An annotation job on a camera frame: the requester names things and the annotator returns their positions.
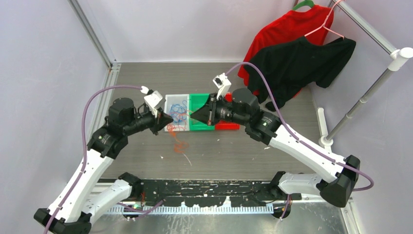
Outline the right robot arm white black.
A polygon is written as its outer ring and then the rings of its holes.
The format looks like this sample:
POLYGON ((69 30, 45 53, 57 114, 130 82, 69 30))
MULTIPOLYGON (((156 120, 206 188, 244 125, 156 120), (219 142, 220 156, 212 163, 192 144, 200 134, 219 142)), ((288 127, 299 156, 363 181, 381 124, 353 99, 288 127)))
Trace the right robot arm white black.
POLYGON ((237 89, 232 101, 209 94, 205 104, 190 117, 207 125, 219 121, 232 122, 245 127, 253 140, 288 153, 311 168, 313 174, 292 174, 277 172, 268 186, 276 200, 283 200, 291 194, 319 195, 326 202, 343 208, 354 190, 360 168, 360 160, 350 155, 343 157, 326 151, 310 142, 298 140, 298 133, 289 132, 289 125, 273 113, 260 108, 258 99, 248 89, 237 89))

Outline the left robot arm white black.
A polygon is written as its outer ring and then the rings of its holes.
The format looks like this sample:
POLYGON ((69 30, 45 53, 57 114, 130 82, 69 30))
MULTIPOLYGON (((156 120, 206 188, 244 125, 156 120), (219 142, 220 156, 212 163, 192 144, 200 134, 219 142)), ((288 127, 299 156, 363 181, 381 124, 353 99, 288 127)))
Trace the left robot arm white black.
POLYGON ((149 129, 157 135, 173 118, 163 110, 165 100, 155 93, 144 97, 143 112, 130 98, 118 98, 109 107, 105 123, 86 145, 86 155, 61 194, 34 219, 45 233, 88 234, 95 222, 116 203, 137 201, 144 192, 141 179, 123 173, 103 192, 89 199, 98 180, 128 144, 128 137, 149 129))

